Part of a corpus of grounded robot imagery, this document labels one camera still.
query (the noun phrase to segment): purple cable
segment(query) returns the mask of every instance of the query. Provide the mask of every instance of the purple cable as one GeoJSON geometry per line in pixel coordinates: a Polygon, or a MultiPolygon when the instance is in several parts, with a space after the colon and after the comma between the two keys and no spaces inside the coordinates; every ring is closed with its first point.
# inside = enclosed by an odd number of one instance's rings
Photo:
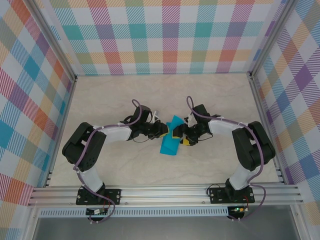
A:
{"type": "Polygon", "coordinates": [[[89,146],[89,143],[90,143],[92,137],[94,136],[94,134],[95,134],[97,131],[99,131],[99,130],[101,130],[101,129],[110,128],[110,127],[128,127],[128,126],[131,126],[131,125],[133,125],[133,124],[135,124],[136,122],[139,121],[139,119],[141,118],[141,115],[142,115],[142,108],[141,108],[140,102],[138,102],[138,101],[135,100],[135,99],[132,99],[131,102],[132,102],[132,104],[133,104],[136,108],[139,108],[139,110],[140,110],[140,111],[139,111],[139,116],[137,117],[137,119],[134,120],[134,121],[131,122],[131,123],[128,123],[128,124],[121,124],[121,125],[119,125],[119,124],[110,124],[110,125],[105,125],[105,126],[101,126],[101,127],[96,128],[96,129],[90,134],[88,140],[86,141],[86,144],[85,144],[85,146],[84,146],[84,149],[83,149],[83,151],[82,151],[82,153],[81,153],[81,156],[79,157],[79,160],[75,163],[75,165],[74,165],[74,167],[73,167],[73,170],[76,171],[76,174],[77,174],[80,182],[82,183],[82,186],[83,186],[85,189],[87,189],[91,194],[96,195],[97,197],[102,198],[102,199],[104,199],[104,200],[107,200],[108,202],[110,202],[110,203],[113,205],[112,212],[111,212],[108,216],[106,216],[105,218],[103,218],[103,219],[100,220],[100,221],[93,221],[93,220],[91,219],[91,215],[90,215],[90,216],[89,216],[89,220],[91,221],[91,223],[94,223],[94,224],[102,223],[102,222],[106,221],[107,219],[109,219],[109,218],[112,216],[112,214],[114,214],[114,212],[115,212],[115,210],[116,210],[116,204],[115,204],[114,201],[112,201],[110,198],[105,197],[105,196],[102,196],[102,195],[100,195],[100,194],[92,191],[92,190],[85,184],[82,176],[80,175],[78,166],[79,166],[79,164],[81,163],[81,161],[83,160],[83,158],[84,158],[84,156],[85,156],[85,154],[86,154],[87,148],[88,148],[88,146],[89,146]]]}
{"type": "MultiPolygon", "coordinates": [[[[256,143],[256,146],[258,148],[258,151],[259,151],[259,154],[260,154],[260,169],[259,171],[253,175],[252,177],[250,177],[247,181],[248,184],[250,184],[250,181],[254,178],[256,178],[257,176],[259,176],[263,169],[264,169],[264,155],[263,155],[263,152],[262,152],[262,149],[261,149],[261,146],[260,146],[260,143],[258,141],[258,138],[256,137],[256,135],[254,134],[254,132],[245,124],[243,124],[242,122],[237,122],[237,121],[233,121],[233,120],[229,120],[229,119],[225,119],[225,118],[222,118],[222,117],[213,117],[213,116],[204,116],[204,115],[201,115],[199,113],[197,113],[195,110],[193,110],[194,108],[194,101],[192,99],[191,96],[187,96],[186,97],[186,104],[188,105],[188,107],[190,108],[191,112],[194,114],[194,115],[197,115],[198,117],[200,118],[204,118],[204,119],[212,119],[212,120],[219,120],[219,121],[223,121],[223,122],[227,122],[227,123],[231,123],[231,124],[235,124],[235,125],[240,125],[242,127],[244,127],[245,129],[247,129],[249,131],[249,133],[251,134],[251,136],[253,137],[255,143],[256,143]]],[[[261,186],[261,185],[257,185],[257,184],[252,184],[251,183],[251,186],[253,187],[257,187],[257,188],[262,188],[263,190],[263,198],[262,198],[262,201],[260,202],[259,206],[257,207],[257,209],[254,211],[254,213],[256,213],[261,207],[262,207],[262,204],[264,203],[265,199],[266,199],[266,194],[267,194],[267,191],[266,189],[261,186]]],[[[251,215],[253,215],[252,213],[248,216],[245,216],[244,218],[242,218],[243,220],[244,219],[248,219],[251,215]]]]}

